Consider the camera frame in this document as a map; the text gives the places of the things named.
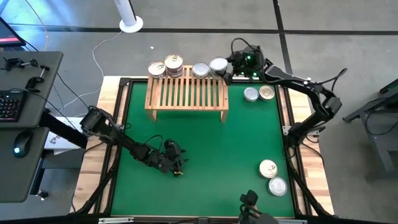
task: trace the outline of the canned food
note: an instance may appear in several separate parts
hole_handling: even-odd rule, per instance
[[[223,57],[217,57],[210,62],[210,76],[215,80],[220,80],[221,76],[226,72],[226,67],[228,66],[228,61]]]
[[[282,178],[274,177],[269,181],[268,189],[272,195],[283,196],[287,192],[287,185]]]
[[[163,62],[152,62],[148,67],[148,72],[154,78],[165,77],[166,67]]]
[[[169,55],[165,58],[166,73],[172,78],[178,78],[183,73],[182,57],[179,55]]]
[[[262,86],[259,92],[260,98],[263,100],[270,100],[275,96],[275,91],[269,86]]]
[[[247,87],[243,91],[243,96],[248,102],[254,102],[259,98],[259,92],[253,87]]]
[[[195,78],[204,79],[209,74],[209,66],[203,62],[196,63],[192,68],[192,73]]]
[[[265,178],[273,178],[278,173],[275,162],[265,159],[260,163],[260,174]]]

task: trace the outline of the monitor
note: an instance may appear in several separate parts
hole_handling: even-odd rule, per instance
[[[7,24],[4,19],[0,17],[0,47],[17,47],[25,46],[24,39]]]

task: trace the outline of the green tabletop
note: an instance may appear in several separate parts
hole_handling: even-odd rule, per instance
[[[269,179],[259,175],[260,162],[270,159],[278,166],[277,176],[289,183],[276,98],[249,103],[243,98],[247,86],[229,87],[225,123],[220,112],[209,111],[160,111],[153,122],[144,109],[147,84],[135,83],[127,116],[132,128],[126,134],[140,142],[161,134],[186,149],[183,158],[190,160],[184,175],[174,177],[144,166],[123,149],[112,215],[237,217],[239,197],[250,189],[259,196],[260,211],[293,217],[290,190],[273,196]],[[159,143],[150,142],[154,147]]]

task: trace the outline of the computer mouse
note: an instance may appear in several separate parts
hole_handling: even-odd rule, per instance
[[[15,157],[23,158],[29,153],[32,136],[33,133],[31,131],[24,131],[18,134],[14,140],[14,148],[12,149]]]

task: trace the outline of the wooden slatted shelf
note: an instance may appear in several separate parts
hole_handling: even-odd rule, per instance
[[[149,77],[145,109],[153,121],[162,110],[220,111],[224,123],[228,114],[228,87],[222,79],[210,76],[197,79],[192,74],[192,66],[184,65],[181,77]]]

